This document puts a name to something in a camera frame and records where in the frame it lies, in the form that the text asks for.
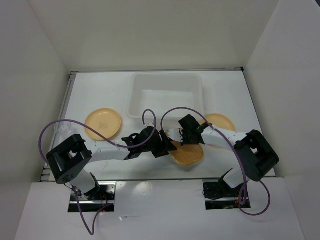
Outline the yellow bear plate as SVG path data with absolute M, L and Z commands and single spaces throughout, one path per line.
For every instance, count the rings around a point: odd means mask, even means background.
M 229 131 L 236 131 L 236 126 L 234 123 L 225 115 L 219 113 L 210 113 L 205 115 L 205 118 L 208 120 L 209 123 L 215 125 L 219 128 L 229 130 Z
M 119 113 L 110 108 L 100 108 L 88 115 L 84 124 L 107 139 L 114 137 L 122 126 Z

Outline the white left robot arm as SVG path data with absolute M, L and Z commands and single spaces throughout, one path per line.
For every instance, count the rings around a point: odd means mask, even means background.
M 87 164 L 105 160 L 132 160 L 146 152 L 160 158 L 177 150 L 163 130 L 157 131 L 152 126 L 123 137 L 121 143 L 124 143 L 124 148 L 111 145 L 93 153 L 86 147 L 81 135 L 74 134 L 51 150 L 46 159 L 57 184 L 69 183 L 88 200 L 94 200 L 101 194 L 101 187 L 93 173 L 85 170 Z

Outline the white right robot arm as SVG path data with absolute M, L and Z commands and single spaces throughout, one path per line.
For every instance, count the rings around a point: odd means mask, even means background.
M 231 196 L 244 182 L 243 176 L 247 181 L 259 182 L 279 163 L 278 155 L 258 130 L 243 133 L 219 128 L 208 122 L 199 124 L 190 114 L 178 122 L 182 127 L 181 144 L 217 146 L 232 151 L 239 160 L 240 173 L 227 173 L 219 184 L 219 191 L 225 197 Z

